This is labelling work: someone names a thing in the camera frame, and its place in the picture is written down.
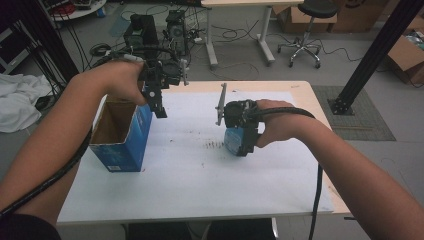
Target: black pole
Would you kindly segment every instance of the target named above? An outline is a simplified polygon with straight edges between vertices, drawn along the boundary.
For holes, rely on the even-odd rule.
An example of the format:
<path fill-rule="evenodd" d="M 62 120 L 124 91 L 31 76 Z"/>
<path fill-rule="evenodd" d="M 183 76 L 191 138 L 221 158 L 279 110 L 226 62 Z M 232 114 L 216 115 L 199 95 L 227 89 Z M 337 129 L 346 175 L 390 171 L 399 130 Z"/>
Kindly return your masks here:
<path fill-rule="evenodd" d="M 35 41 L 39 41 L 66 82 L 79 73 L 62 40 L 52 26 L 49 16 L 38 0 L 14 0 L 14 11 L 18 13 L 25 28 Z"/>
<path fill-rule="evenodd" d="M 375 38 L 337 99 L 330 100 L 335 115 L 345 114 L 371 75 L 424 6 L 424 0 L 401 0 Z"/>

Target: open box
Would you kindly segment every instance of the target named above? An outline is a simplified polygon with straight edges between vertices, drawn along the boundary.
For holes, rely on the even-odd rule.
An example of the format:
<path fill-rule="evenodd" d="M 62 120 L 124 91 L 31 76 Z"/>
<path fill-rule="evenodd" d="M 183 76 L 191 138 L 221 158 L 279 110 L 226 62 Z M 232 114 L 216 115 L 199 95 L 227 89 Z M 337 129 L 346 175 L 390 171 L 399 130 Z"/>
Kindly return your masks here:
<path fill-rule="evenodd" d="M 90 148 L 110 172 L 139 172 L 152 113 L 149 106 L 108 96 L 95 124 Z"/>
<path fill-rule="evenodd" d="M 407 30 L 424 34 L 424 19 L 416 17 Z M 424 51 L 417 45 L 401 36 L 387 55 L 390 68 L 403 82 L 424 83 Z"/>

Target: stool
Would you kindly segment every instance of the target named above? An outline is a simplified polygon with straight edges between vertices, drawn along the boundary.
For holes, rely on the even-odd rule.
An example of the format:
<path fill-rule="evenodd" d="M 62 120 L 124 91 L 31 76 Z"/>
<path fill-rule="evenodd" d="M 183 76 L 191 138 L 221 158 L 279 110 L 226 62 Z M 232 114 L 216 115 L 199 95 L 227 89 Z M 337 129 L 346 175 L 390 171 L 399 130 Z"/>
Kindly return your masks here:
<path fill-rule="evenodd" d="M 305 0 L 303 3 L 298 5 L 298 8 L 304 14 L 311 16 L 311 20 L 308 24 L 306 32 L 303 34 L 303 39 L 296 37 L 293 43 L 278 44 L 278 53 L 281 52 L 281 47 L 295 47 L 297 50 L 293 53 L 290 58 L 289 67 L 293 67 L 294 58 L 302 51 L 307 52 L 315 59 L 315 67 L 320 68 L 321 62 L 318 58 L 318 53 L 321 50 L 320 45 L 307 44 L 309 34 L 311 33 L 312 25 L 315 18 L 331 18 L 336 15 L 338 7 L 330 0 Z"/>

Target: floor mat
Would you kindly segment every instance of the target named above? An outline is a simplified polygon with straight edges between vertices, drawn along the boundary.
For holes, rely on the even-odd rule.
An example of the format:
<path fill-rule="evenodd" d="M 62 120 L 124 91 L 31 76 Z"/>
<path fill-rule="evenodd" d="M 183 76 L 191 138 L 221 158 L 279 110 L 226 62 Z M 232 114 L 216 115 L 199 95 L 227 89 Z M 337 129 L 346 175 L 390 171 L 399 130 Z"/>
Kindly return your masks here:
<path fill-rule="evenodd" d="M 364 89 L 352 104 L 353 115 L 333 115 L 328 99 L 336 99 L 343 86 L 312 86 L 333 131 L 344 140 L 396 141 Z"/>

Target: white cloth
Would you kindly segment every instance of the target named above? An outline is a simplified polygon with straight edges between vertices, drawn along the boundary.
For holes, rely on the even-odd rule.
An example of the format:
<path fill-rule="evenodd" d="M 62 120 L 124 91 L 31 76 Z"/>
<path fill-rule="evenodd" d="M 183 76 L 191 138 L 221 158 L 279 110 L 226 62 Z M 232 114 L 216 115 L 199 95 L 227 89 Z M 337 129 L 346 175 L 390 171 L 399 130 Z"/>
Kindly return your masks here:
<path fill-rule="evenodd" d="M 51 93 L 45 76 L 0 74 L 0 132 L 15 132 L 35 123 L 41 113 L 38 98 Z"/>

